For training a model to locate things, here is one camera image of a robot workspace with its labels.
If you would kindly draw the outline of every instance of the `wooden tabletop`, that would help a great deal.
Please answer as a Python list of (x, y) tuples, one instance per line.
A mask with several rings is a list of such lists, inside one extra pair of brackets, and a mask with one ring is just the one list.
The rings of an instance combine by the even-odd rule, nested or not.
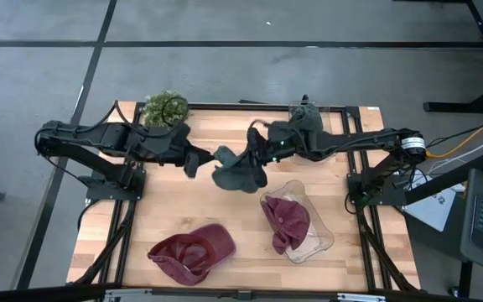
[[(124, 115), (131, 119), (135, 102), (121, 102)], [(364, 131), (383, 128), (377, 107), (360, 107)], [(321, 113), (325, 131), (343, 133), (339, 113)], [(288, 120), (287, 112), (245, 112), (192, 110), (190, 142), (215, 151), (221, 144), (239, 154), (246, 147), (247, 127), (254, 119)], [(116, 112), (109, 119), (119, 122)], [(267, 132), (259, 128), (262, 135)], [(387, 154), (370, 151), (371, 166)], [(264, 169), (268, 185), (247, 194), (218, 188), (211, 173), (214, 161), (201, 166), (194, 180), (181, 168), (145, 164), (148, 172), (143, 198), (138, 202), (128, 249), (123, 285), (143, 287), (184, 287), (168, 277), (147, 258), (147, 252), (163, 239), (187, 233), (212, 222), (222, 224), (232, 235), (237, 251), (214, 268), (196, 288), (205, 289), (284, 289), (316, 291), (366, 291), (366, 278), (356, 218), (344, 210), (347, 192), (347, 157), (340, 153), (324, 163), (307, 163), (299, 158), (271, 163)], [(361, 161), (356, 154), (356, 164)], [(334, 245), (306, 262), (294, 264), (272, 247), (273, 231), (259, 205), (262, 194), (282, 188), (290, 180), (300, 180), (326, 227), (334, 234)], [(94, 205), (81, 223), (68, 281), (78, 279), (106, 244), (113, 200)], [(403, 217), (391, 207), (378, 207), (385, 248), (408, 281), (419, 287), (417, 269)], [(377, 286), (382, 287), (377, 256), (372, 253)], [(108, 281), (114, 280), (118, 248), (113, 253)]]

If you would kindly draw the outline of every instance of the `gray floor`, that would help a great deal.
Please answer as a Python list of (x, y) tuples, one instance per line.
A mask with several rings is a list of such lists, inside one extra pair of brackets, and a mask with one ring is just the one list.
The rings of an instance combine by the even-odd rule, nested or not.
[[(108, 0), (0, 0), (0, 39), (94, 40), (107, 4)], [(483, 13), (483, 3), (477, 4)], [(119, 0), (107, 34), (107, 40), (478, 37), (464, 5), (390, 0)], [(70, 119), (91, 53), (92, 49), (0, 49), (0, 190), (8, 194), (0, 202), (0, 290), (12, 287), (52, 171), (35, 155), (34, 132), (50, 119)], [(414, 128), (431, 139), (483, 122), (482, 115), (421, 110), (426, 101), (467, 102), (480, 95), (483, 51), (104, 49), (81, 123), (93, 123), (114, 99), (140, 101), (162, 89), (180, 91), (191, 102), (245, 98), (289, 103), (306, 93), (321, 104), (379, 106), (386, 126)], [(88, 173), (77, 164), (69, 164), (69, 169)], [(32, 286), (64, 283), (84, 195), (80, 184), (64, 178)], [(460, 264), (411, 240), (423, 288), (444, 294), (457, 283)], [(477, 266), (471, 295), (483, 298), (483, 268)]]

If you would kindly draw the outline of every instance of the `gray cloth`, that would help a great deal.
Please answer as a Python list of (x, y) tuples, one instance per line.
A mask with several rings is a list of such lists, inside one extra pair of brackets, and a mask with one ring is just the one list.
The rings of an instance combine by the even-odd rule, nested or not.
[(312, 103), (291, 108), (290, 121), (288, 123), (299, 130), (310, 132), (324, 131), (322, 117), (318, 112), (318, 108)]
[(242, 190), (254, 193), (259, 186), (252, 174), (252, 167), (246, 152), (236, 156), (228, 147), (220, 146), (214, 153), (222, 167), (216, 166), (211, 178), (223, 190)]

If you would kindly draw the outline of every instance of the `cap brim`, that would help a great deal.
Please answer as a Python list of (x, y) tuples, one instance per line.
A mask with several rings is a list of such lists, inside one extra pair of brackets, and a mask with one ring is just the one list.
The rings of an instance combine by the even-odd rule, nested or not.
[(232, 240), (231, 234), (220, 224), (212, 223), (200, 227), (190, 234), (204, 238), (216, 251), (216, 260), (211, 268), (223, 262), (236, 252), (236, 244)]

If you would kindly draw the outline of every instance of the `dark red cap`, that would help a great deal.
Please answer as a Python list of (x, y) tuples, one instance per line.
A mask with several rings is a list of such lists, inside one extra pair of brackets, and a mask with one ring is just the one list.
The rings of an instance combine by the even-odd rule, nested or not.
[(309, 231), (310, 216), (307, 209), (297, 201), (284, 200), (266, 196), (260, 205), (266, 214), (267, 221), (275, 231), (273, 248), (283, 254), (286, 247), (298, 248)]
[(174, 281), (196, 285), (235, 251), (236, 244), (228, 231), (222, 225), (212, 223), (159, 242), (148, 252), (148, 259)]

